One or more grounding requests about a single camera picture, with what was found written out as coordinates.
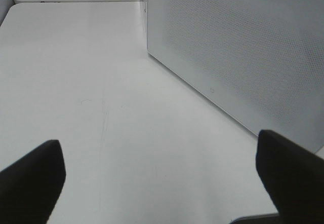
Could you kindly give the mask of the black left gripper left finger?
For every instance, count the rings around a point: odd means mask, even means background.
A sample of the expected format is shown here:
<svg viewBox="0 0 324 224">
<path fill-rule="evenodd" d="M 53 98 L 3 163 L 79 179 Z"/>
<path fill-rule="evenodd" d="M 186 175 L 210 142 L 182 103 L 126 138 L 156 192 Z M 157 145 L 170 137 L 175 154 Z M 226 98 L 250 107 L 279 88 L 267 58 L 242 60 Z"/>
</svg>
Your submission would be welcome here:
<svg viewBox="0 0 324 224">
<path fill-rule="evenodd" d="M 1 223 L 47 223 L 66 179 L 61 144 L 48 140 L 1 171 Z"/>
</svg>

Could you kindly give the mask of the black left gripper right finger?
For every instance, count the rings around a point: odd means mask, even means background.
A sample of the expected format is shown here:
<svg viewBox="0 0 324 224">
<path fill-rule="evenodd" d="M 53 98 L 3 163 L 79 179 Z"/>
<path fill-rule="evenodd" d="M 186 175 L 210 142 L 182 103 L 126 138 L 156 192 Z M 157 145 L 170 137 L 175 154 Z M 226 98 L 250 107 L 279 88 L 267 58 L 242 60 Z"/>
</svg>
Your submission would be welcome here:
<svg viewBox="0 0 324 224">
<path fill-rule="evenodd" d="M 284 223 L 323 223 L 322 158 L 272 130 L 261 130 L 256 169 Z"/>
</svg>

